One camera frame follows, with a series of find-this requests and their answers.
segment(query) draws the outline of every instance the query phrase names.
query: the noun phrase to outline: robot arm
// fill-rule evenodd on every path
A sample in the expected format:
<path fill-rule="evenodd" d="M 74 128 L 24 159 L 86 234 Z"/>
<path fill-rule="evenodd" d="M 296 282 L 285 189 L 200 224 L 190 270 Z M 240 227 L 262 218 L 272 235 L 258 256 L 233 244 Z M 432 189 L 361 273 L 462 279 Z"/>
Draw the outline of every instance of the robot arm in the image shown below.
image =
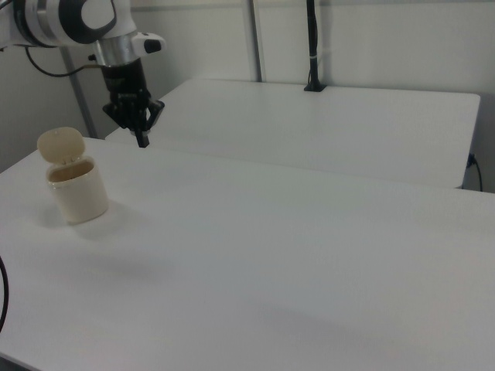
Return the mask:
<path fill-rule="evenodd" d="M 0 49 L 87 44 L 110 92 L 105 113 L 146 147 L 165 105 L 148 92 L 141 57 L 166 44 L 160 36 L 137 32 L 130 0 L 0 0 Z"/>

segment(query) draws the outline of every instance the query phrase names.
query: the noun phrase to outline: white wall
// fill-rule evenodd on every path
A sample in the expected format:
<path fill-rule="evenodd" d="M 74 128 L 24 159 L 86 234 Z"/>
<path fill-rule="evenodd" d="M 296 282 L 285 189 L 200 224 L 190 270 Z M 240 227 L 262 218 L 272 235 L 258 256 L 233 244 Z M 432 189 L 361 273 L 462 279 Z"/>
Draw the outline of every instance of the white wall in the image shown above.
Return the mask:
<path fill-rule="evenodd" d="M 495 192 L 495 3 L 395 2 L 401 4 L 355 0 L 318 8 L 322 80 L 346 87 L 481 94 L 472 150 L 485 189 Z M 258 0 L 268 82 L 305 83 L 308 77 L 305 3 Z M 466 184 L 477 189 L 474 168 Z"/>
<path fill-rule="evenodd" d="M 57 49 L 33 50 L 32 56 L 49 71 L 66 72 Z M 0 53 L 0 172 L 36 150 L 45 131 L 71 126 L 86 134 L 70 81 L 42 75 L 23 48 Z"/>
<path fill-rule="evenodd" d="M 148 5 L 159 4 L 149 8 Z M 136 1 L 134 20 L 138 29 L 163 36 L 165 52 L 143 59 L 148 89 L 159 99 L 190 78 L 252 80 L 244 14 L 240 1 L 194 0 Z M 87 62 L 88 48 L 71 50 L 74 63 Z M 100 138 L 118 126 L 101 108 L 108 103 L 108 93 L 100 71 L 88 71 L 80 79 L 90 112 Z"/>

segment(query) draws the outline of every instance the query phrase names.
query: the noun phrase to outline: container lid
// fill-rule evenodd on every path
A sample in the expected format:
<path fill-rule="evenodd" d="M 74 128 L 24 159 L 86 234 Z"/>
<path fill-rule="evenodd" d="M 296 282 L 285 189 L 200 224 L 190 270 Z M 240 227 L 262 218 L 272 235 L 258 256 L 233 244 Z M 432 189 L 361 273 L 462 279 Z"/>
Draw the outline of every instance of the container lid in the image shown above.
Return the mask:
<path fill-rule="evenodd" d="M 83 136 L 74 128 L 53 129 L 38 138 L 39 153 L 53 164 L 74 162 L 85 149 Z"/>

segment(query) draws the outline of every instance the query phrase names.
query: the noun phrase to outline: black wire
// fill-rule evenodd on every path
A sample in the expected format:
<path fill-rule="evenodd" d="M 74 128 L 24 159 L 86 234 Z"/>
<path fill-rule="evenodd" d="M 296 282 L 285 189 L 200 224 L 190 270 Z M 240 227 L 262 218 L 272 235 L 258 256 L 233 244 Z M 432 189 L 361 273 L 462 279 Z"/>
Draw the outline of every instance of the black wire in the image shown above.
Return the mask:
<path fill-rule="evenodd" d="M 31 64 L 41 73 L 44 73 L 45 75 L 47 76 L 50 76 L 50 77 L 68 77 L 68 76 L 72 76 L 72 75 L 75 75 L 76 73 L 84 70 L 85 68 L 87 68 L 86 66 L 82 66 L 82 67 L 79 67 L 77 70 L 74 70 L 72 72 L 69 72 L 69 73 L 50 73 L 50 72 L 46 72 L 43 68 L 41 68 L 40 66 L 38 66 L 36 64 L 36 62 L 34 61 L 34 59 L 31 57 L 31 53 L 29 52 L 29 47 L 26 46 L 26 55 L 28 56 L 28 59 L 29 59 L 29 62 L 31 62 Z"/>
<path fill-rule="evenodd" d="M 481 179 L 480 165 L 478 165 L 478 161 L 476 159 L 473 160 L 473 164 L 476 165 L 476 168 L 478 169 L 478 177 L 480 178 L 480 192 L 482 192 L 483 191 L 483 180 Z"/>
<path fill-rule="evenodd" d="M 4 7 L 6 7 L 8 4 L 12 3 L 14 0 L 9 0 L 7 2 L 4 2 L 3 4 L 0 5 L 0 10 L 2 10 Z"/>
<path fill-rule="evenodd" d="M 7 270 L 3 264 L 2 257 L 0 257 L 0 271 L 2 272 L 3 279 L 3 306 L 2 315 L 0 316 L 0 332 L 2 332 L 5 319 L 7 318 L 7 308 L 9 307 L 9 279 L 7 278 Z"/>

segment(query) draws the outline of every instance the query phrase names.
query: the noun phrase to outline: white table surface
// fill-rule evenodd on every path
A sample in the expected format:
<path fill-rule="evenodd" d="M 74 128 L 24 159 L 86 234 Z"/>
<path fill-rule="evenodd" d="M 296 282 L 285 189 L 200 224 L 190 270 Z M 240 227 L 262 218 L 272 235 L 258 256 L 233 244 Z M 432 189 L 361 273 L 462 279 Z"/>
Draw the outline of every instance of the white table surface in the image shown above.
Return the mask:
<path fill-rule="evenodd" d="M 0 175 L 0 353 L 41 371 L 492 371 L 495 197 L 87 140 L 111 208 L 67 226 Z"/>
<path fill-rule="evenodd" d="M 190 80 L 163 99 L 157 148 L 378 179 L 459 187 L 473 94 Z M 109 141 L 135 143 L 119 129 Z"/>

